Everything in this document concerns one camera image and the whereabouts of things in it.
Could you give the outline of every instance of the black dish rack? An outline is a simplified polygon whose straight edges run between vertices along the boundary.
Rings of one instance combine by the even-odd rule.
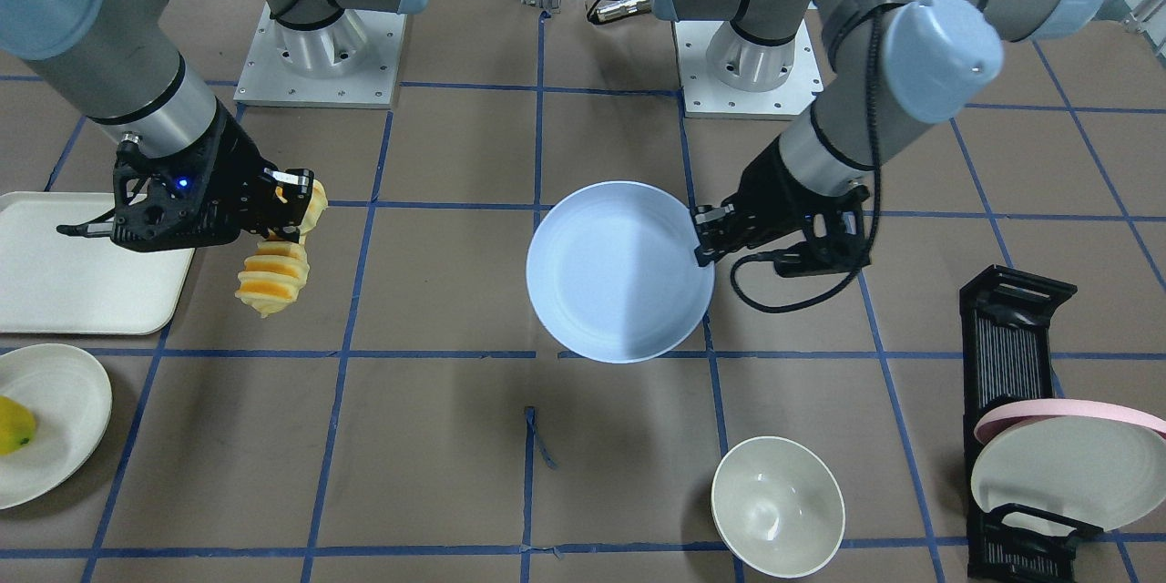
[[[974,429],[989,410],[1014,401],[1052,399],[1048,326],[1077,288],[1007,267],[988,267],[960,289],[963,324],[963,454],[968,491],[968,575],[1004,583],[1074,583],[1079,542],[1102,529],[1072,518],[1007,504],[983,512],[971,498],[971,470],[983,445]],[[1073,528],[1052,538],[1006,526],[1012,513]]]

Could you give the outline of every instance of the blue tape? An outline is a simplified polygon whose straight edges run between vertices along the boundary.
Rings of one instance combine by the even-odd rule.
[[[1048,72],[1049,78],[1053,79],[1056,93],[1060,93],[1061,100],[1069,110],[1069,117],[1073,118],[1073,122],[1077,127],[1077,132],[1081,134],[1081,140],[1086,143],[1087,150],[1097,167],[1097,171],[1101,174],[1102,180],[1105,181],[1109,192],[1112,194],[1114,202],[1117,203],[1117,209],[1121,210],[1122,217],[1126,219],[1130,231],[1133,233],[1133,240],[1138,244],[1138,248],[1142,251],[1142,255],[1145,258],[1146,264],[1149,264],[1151,273],[1153,273],[1154,278],[1158,280],[1158,287],[1160,287],[1163,292],[1166,292],[1166,276],[1163,275],[1161,268],[1158,268],[1158,264],[1154,262],[1153,255],[1150,253],[1150,248],[1146,247],[1145,239],[1142,239],[1142,233],[1138,231],[1138,226],[1133,223],[1132,218],[1130,218],[1130,211],[1126,209],[1125,202],[1122,201],[1121,194],[1117,192],[1117,185],[1114,184],[1112,177],[1109,176],[1105,164],[1102,163],[1101,156],[1097,155],[1097,149],[1094,147],[1088,132],[1086,132],[1086,127],[1081,122],[1081,117],[1079,117],[1077,111],[1074,110],[1073,101],[1069,101],[1069,97],[1065,92],[1061,80],[1058,79],[1056,72],[1053,71],[1053,64],[1048,63],[1048,57],[1046,57],[1045,51],[1041,50],[1040,43],[1033,42],[1032,47],[1037,51],[1037,56],[1040,56],[1041,64],[1045,64],[1045,69]]]
[[[118,461],[118,470],[113,475],[110,494],[105,500],[105,510],[101,511],[101,519],[97,524],[97,533],[93,535],[93,548],[85,561],[85,569],[82,571],[82,583],[90,583],[93,580],[98,552],[105,543],[105,534],[108,532],[110,521],[113,519],[113,508],[118,504],[118,494],[121,492],[121,484],[126,479],[126,470],[129,469],[129,455],[133,454],[134,445],[138,444],[138,433],[141,429],[142,417],[146,415],[146,403],[149,401],[150,392],[154,389],[154,379],[157,377],[159,364],[162,363],[162,353],[166,350],[166,340],[170,337],[171,325],[169,323],[166,324],[159,333],[157,345],[154,347],[154,357],[150,359],[149,371],[146,372],[141,395],[138,396],[138,407],[134,408],[134,419],[129,422],[129,431],[126,434],[126,445],[121,447],[121,458]]]
[[[385,180],[385,161],[388,160],[388,142],[389,136],[393,131],[393,113],[392,111],[385,117],[385,129],[381,131],[380,135],[380,154],[377,155],[377,171],[372,180],[372,192],[368,196],[368,202],[380,201],[380,185]]]
[[[886,392],[891,399],[891,410],[894,413],[899,438],[902,441],[902,451],[907,458],[907,470],[911,472],[911,484],[915,490],[915,500],[919,503],[919,513],[923,522],[927,549],[932,555],[932,567],[935,569],[935,580],[937,583],[947,583],[943,574],[943,564],[940,562],[939,546],[935,542],[932,514],[927,507],[927,494],[923,492],[923,482],[919,476],[919,463],[915,462],[915,450],[911,444],[911,435],[907,433],[907,421],[902,415],[902,406],[899,403],[899,393],[895,391],[894,378],[891,375],[891,364],[887,361],[886,350],[883,349],[883,337],[878,329],[878,317],[874,316],[874,304],[871,301],[870,288],[866,286],[866,276],[862,273],[858,274],[858,288],[863,295],[863,304],[866,305],[866,317],[871,326],[871,337],[874,338],[874,349],[879,354],[878,360],[879,367],[883,370],[883,381],[886,384]]]
[[[80,129],[85,126],[85,118],[82,117],[77,119],[77,125],[73,127],[72,134],[69,135],[69,140],[65,142],[65,147],[61,150],[61,156],[57,159],[57,163],[52,166],[52,171],[49,174],[49,180],[44,183],[44,191],[52,191],[52,185],[57,183],[57,177],[61,176],[61,170],[65,168],[65,161],[69,160],[69,155],[72,154],[72,148],[77,143],[77,138],[80,134]]]
[[[1000,255],[1004,258],[1004,264],[1009,268],[1012,268],[1012,254],[1009,252],[1007,244],[1004,243],[1004,233],[1000,231],[1000,225],[996,220],[996,215],[992,212],[992,205],[988,202],[988,194],[984,191],[984,185],[979,182],[979,175],[976,173],[976,166],[971,162],[971,153],[968,150],[968,145],[963,140],[963,134],[960,132],[960,126],[955,119],[949,119],[951,125],[951,132],[955,134],[955,140],[960,145],[960,152],[963,154],[963,161],[968,164],[968,173],[971,175],[971,183],[976,185],[976,194],[979,194],[979,203],[984,206],[984,212],[988,215],[988,222],[991,223],[992,234],[996,236],[996,245],[1000,250]]]
[[[550,469],[559,469],[559,464],[555,463],[554,458],[550,457],[550,452],[547,451],[547,444],[542,441],[539,435],[539,427],[535,426],[535,410],[534,408],[527,408],[526,413],[526,427],[531,435],[534,436],[534,445],[539,449],[539,455],[542,456],[542,462]]]

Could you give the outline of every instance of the yellow fruit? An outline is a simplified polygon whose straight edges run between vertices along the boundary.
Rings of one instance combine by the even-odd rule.
[[[8,396],[0,396],[0,456],[7,456],[33,441],[36,420],[28,408]]]

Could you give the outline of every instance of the cable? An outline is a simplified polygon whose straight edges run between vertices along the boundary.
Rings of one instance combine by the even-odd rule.
[[[750,308],[754,310],[761,310],[761,312],[771,315],[782,315],[787,312],[795,312],[795,310],[805,310],[806,308],[812,308],[829,301],[830,297],[837,296],[842,289],[854,281],[859,272],[862,272],[862,262],[866,260],[871,250],[874,248],[874,238],[878,234],[879,217],[883,213],[883,156],[879,150],[878,142],[878,106],[876,105],[874,98],[879,92],[879,77],[878,77],[878,61],[879,61],[879,47],[883,43],[883,14],[886,14],[887,7],[879,6],[871,13],[871,40],[870,45],[866,48],[866,84],[865,84],[865,98],[866,98],[866,136],[870,140],[871,148],[871,167],[873,167],[873,209],[871,212],[871,230],[870,234],[866,237],[866,243],[863,244],[863,250],[858,252],[858,257],[855,259],[855,264],[850,267],[850,272],[847,274],[838,285],[833,288],[826,289],[815,297],[808,297],[806,301],[800,301],[798,303],[791,303],[788,305],[765,305],[753,301],[752,297],[745,295],[742,292],[740,286],[737,285],[737,268],[746,262],[760,262],[761,260],[770,260],[770,252],[756,252],[753,255],[745,255],[744,258],[733,262],[732,268],[729,271],[729,283],[732,285],[732,289],[737,293],[737,297]],[[857,220],[863,220],[862,215],[857,217]]]

